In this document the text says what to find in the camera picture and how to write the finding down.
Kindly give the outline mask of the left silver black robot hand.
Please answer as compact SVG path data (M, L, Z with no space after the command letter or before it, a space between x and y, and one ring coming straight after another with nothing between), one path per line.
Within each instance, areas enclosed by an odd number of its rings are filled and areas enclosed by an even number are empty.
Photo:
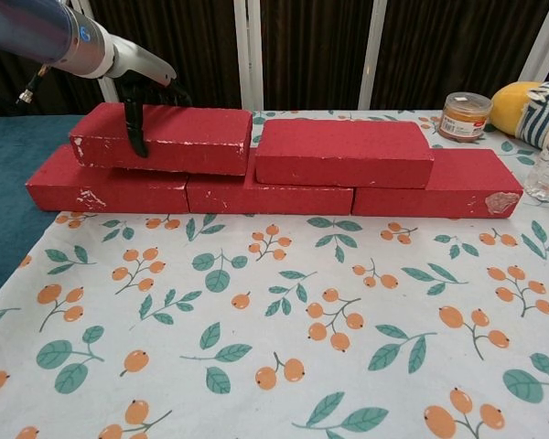
M144 103L152 92L162 104L191 106L191 97L175 69L152 52L122 37L111 35L113 64L106 76L118 81L124 97L124 119L130 144L140 157L148 157L145 145Z

